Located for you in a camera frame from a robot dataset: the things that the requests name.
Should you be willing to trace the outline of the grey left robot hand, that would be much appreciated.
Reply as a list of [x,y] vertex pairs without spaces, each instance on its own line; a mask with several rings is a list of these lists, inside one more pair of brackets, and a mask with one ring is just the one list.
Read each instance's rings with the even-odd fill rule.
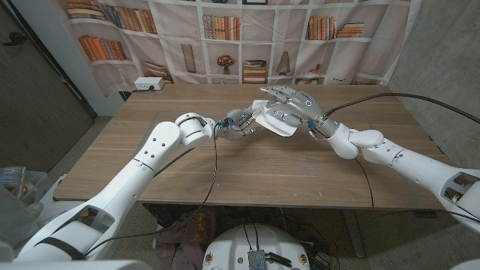
[[229,141],[242,140],[261,129],[251,127],[254,122],[254,111],[248,107],[244,109],[233,109],[221,119],[215,126],[215,138],[223,138]]

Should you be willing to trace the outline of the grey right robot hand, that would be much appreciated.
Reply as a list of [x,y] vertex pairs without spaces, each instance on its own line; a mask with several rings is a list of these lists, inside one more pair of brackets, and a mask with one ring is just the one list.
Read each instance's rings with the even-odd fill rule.
[[294,128],[307,123],[310,129],[321,133],[323,111],[308,93],[281,85],[262,87],[260,90],[271,96],[265,106],[268,116]]

